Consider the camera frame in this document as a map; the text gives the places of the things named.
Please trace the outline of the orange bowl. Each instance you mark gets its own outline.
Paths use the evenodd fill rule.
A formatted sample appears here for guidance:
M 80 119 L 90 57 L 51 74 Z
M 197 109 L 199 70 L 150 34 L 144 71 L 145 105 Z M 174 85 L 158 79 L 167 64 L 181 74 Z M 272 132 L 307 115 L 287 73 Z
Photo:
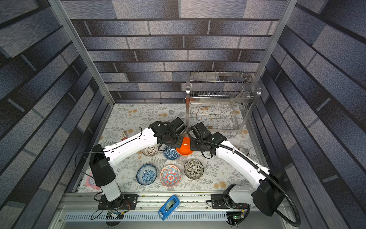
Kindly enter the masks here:
M 191 155 L 193 151 L 190 148 L 190 138 L 184 137 L 182 145 L 180 146 L 180 148 L 176 148 L 176 150 L 181 156 Z

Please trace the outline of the white lattice pattern bowl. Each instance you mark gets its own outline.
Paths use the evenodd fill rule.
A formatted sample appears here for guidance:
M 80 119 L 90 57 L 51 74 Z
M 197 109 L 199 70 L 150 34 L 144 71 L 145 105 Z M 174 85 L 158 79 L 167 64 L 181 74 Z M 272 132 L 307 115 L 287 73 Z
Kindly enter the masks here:
M 145 156 L 154 156 L 159 152 L 158 145 L 153 145 L 142 149 Z

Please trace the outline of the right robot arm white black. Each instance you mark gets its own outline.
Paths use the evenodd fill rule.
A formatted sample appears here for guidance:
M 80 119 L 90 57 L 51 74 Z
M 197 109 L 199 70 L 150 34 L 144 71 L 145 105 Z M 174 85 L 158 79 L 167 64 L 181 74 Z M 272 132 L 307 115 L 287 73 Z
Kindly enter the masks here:
M 282 174 L 262 166 L 244 155 L 221 133 L 212 134 L 203 123 L 189 127 L 190 147 L 210 152 L 231 164 L 253 186 L 251 197 L 254 205 L 265 215 L 281 215 L 277 209 L 289 195 L 284 187 Z

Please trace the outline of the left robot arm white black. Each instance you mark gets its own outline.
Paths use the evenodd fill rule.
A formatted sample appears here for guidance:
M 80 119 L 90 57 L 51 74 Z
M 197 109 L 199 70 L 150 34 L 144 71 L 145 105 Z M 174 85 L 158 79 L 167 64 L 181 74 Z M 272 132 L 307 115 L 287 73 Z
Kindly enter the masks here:
M 156 121 L 124 141 L 105 147 L 100 144 L 93 147 L 89 166 L 96 186 L 102 190 L 101 202 L 106 203 L 107 209 L 118 209 L 124 204 L 113 168 L 134 153 L 156 144 L 180 148 L 186 128 L 179 117 L 171 122 Z

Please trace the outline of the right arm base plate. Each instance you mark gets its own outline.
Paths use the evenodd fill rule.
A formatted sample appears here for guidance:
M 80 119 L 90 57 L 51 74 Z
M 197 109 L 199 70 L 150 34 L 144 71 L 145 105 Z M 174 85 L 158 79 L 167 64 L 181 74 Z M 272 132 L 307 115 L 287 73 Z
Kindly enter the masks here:
M 211 206 L 213 209 L 245 210 L 250 208 L 247 203 L 235 203 L 228 195 L 212 194 Z

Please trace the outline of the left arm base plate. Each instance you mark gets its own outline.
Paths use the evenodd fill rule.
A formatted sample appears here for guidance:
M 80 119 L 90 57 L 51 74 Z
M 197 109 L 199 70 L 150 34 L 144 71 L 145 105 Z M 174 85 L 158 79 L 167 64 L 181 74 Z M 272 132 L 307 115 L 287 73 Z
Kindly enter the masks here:
M 138 195 L 121 195 L 113 201 L 108 201 L 105 195 L 101 196 L 98 210 L 135 210 Z

